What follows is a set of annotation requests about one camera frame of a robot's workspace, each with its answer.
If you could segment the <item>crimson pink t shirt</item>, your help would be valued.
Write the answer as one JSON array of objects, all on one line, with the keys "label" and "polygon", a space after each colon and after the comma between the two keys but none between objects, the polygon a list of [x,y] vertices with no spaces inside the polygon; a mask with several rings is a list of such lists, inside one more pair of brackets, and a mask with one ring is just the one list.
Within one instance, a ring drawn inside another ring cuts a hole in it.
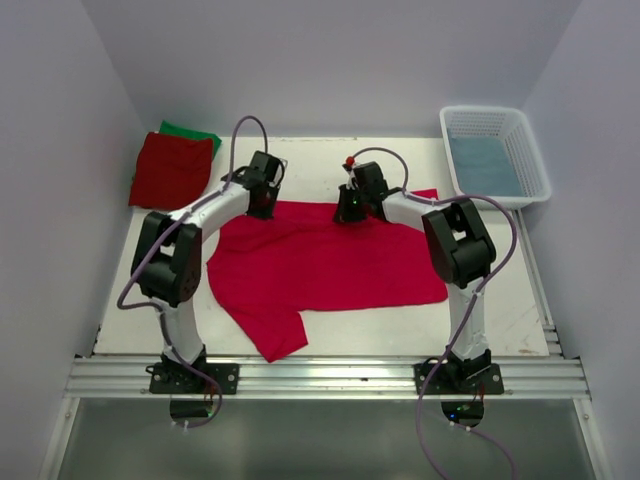
[{"label": "crimson pink t shirt", "polygon": [[330,203],[280,201],[271,220],[224,225],[207,262],[218,304],[269,363],[307,346],[304,311],[447,300],[421,231],[377,219],[334,222]]}]

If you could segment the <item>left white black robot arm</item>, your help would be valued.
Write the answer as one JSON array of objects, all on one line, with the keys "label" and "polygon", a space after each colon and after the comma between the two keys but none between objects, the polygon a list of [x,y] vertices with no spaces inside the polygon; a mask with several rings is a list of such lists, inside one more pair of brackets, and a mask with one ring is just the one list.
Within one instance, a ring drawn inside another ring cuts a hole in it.
[{"label": "left white black robot arm", "polygon": [[151,308],[164,342],[162,358],[176,364],[172,379],[185,392],[201,390],[208,369],[198,333],[193,297],[202,277],[203,244],[230,221],[273,218],[287,162],[257,151],[248,165],[231,169],[216,188],[169,213],[152,211],[139,233],[130,278],[116,305]]}]

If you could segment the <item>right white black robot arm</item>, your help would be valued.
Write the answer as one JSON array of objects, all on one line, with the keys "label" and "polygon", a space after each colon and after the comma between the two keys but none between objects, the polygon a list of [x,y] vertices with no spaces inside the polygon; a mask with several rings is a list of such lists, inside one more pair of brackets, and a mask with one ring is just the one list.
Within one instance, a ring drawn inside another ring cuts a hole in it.
[{"label": "right white black robot arm", "polygon": [[339,187],[334,220],[354,223],[372,217],[424,232],[433,269],[447,288],[451,333],[444,359],[414,365],[416,389],[427,395],[502,394],[481,297],[496,249],[473,201],[420,202],[399,187],[390,188],[375,162],[359,164],[349,157],[343,168],[349,180]]}]

